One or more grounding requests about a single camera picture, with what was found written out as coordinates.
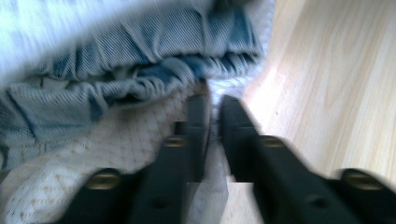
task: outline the wood grain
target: wood grain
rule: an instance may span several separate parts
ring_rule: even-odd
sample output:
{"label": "wood grain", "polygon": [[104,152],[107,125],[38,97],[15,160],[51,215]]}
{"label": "wood grain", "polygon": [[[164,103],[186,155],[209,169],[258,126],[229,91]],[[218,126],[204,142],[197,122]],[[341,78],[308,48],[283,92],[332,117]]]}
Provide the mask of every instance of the wood grain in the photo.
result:
{"label": "wood grain", "polygon": [[396,1],[277,0],[264,71],[244,102],[314,171],[396,184]]}

